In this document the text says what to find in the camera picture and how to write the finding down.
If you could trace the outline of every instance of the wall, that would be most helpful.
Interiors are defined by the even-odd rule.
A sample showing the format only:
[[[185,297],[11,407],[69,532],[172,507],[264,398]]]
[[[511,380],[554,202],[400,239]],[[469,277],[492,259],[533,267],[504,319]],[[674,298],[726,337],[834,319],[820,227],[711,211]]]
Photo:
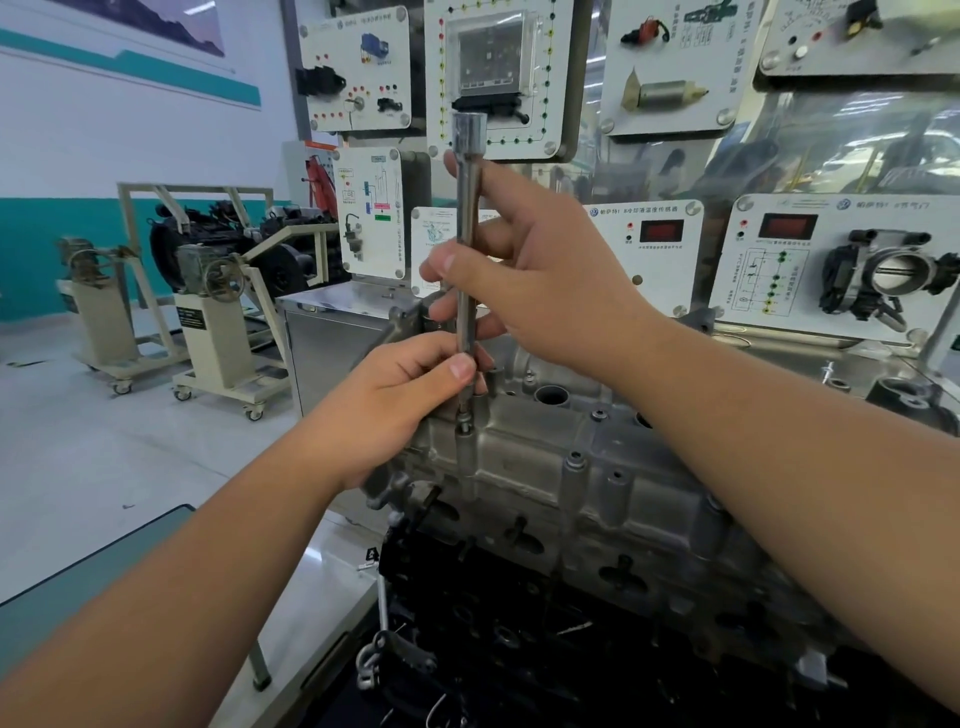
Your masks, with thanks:
[[[40,2],[52,5],[0,0],[0,32],[50,37],[56,22],[24,10]],[[259,106],[0,44],[0,320],[62,310],[56,238],[123,242],[118,181],[273,186],[287,199],[280,144],[297,131],[279,3],[218,0],[217,11],[227,54],[218,61],[258,89]],[[59,47],[70,46],[70,33],[83,43],[83,31],[71,27],[54,29]],[[141,34],[164,58],[158,39],[122,30],[127,38]],[[173,57],[176,48],[165,50]],[[153,204],[137,203],[141,216]]]

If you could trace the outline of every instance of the hand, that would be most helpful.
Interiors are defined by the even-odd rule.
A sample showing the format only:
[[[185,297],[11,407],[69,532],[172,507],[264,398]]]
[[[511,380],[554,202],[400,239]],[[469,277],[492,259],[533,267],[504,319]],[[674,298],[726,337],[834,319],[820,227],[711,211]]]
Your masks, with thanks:
[[[300,422],[302,446],[320,452],[320,467],[343,487],[360,485],[477,376],[478,364],[493,366],[482,349],[475,355],[457,353],[457,337],[446,331],[377,347]],[[481,377],[478,387],[484,391]]]
[[[444,163],[455,174],[451,153]],[[481,190],[501,217],[479,227],[474,249],[456,240],[436,246],[420,274],[446,280],[491,310],[477,322],[478,339],[509,332],[536,356],[604,380],[624,332],[656,317],[656,310],[572,197],[489,161]],[[430,317],[446,321],[456,308],[455,294],[447,293],[430,307]]]

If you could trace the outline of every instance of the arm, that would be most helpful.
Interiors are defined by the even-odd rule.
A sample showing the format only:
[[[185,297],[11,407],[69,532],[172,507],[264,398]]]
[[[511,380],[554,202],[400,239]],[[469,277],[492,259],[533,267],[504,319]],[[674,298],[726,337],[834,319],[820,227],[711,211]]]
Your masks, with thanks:
[[[444,243],[421,274],[490,307],[481,338],[509,331],[625,397],[779,564],[960,710],[960,445],[661,316],[579,205],[492,164],[482,175],[502,217],[479,251]]]
[[[455,352],[443,332],[374,350],[0,684],[0,725],[206,726],[342,483],[473,378]]]

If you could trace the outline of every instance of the person's left hand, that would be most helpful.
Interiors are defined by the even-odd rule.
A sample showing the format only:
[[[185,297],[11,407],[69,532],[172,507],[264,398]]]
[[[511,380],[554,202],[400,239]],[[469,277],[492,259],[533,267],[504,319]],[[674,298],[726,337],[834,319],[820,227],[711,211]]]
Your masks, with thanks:
[[[377,347],[300,422],[298,435],[323,454],[324,474],[359,486],[403,449],[420,420],[477,376],[477,363],[493,366],[482,349],[475,355],[457,353],[456,334],[447,331]]]

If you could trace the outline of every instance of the red digital display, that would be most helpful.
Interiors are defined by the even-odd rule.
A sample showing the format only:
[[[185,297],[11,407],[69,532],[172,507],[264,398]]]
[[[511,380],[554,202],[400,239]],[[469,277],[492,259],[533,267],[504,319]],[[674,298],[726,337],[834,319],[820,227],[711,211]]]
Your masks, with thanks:
[[[679,243],[683,239],[683,220],[644,220],[640,223],[641,243]]]
[[[768,212],[763,216],[758,237],[809,240],[813,237],[816,225],[816,215],[780,215]]]

